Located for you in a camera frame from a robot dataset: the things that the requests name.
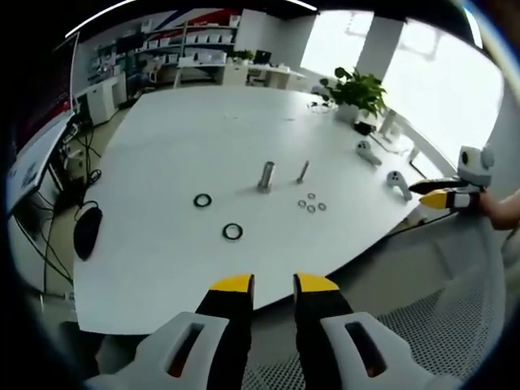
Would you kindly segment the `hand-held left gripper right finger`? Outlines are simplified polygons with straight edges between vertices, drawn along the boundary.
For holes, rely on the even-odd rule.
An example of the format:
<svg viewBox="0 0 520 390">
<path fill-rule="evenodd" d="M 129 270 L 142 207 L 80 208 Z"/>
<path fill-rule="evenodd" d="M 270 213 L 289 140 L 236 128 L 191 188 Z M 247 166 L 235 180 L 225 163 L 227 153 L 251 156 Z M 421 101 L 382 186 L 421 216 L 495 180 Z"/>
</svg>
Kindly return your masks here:
<svg viewBox="0 0 520 390">
<path fill-rule="evenodd" d="M 410 345 L 378 319 L 355 312 L 325 276 L 293 276 L 296 345 L 308 389 L 458 389 L 459 379 L 434 375 Z"/>
</svg>

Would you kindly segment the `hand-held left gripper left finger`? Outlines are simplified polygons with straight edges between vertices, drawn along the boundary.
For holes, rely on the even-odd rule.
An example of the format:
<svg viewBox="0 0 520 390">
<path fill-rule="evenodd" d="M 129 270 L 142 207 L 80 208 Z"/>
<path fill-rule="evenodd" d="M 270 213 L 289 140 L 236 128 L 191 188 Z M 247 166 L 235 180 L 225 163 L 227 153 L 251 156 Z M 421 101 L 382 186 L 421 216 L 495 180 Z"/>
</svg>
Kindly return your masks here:
<svg viewBox="0 0 520 390">
<path fill-rule="evenodd" d="M 88 389 L 239 389 L 251 347 L 254 275 L 215 282 L 194 312 L 148 335 L 134 359 Z"/>
</svg>

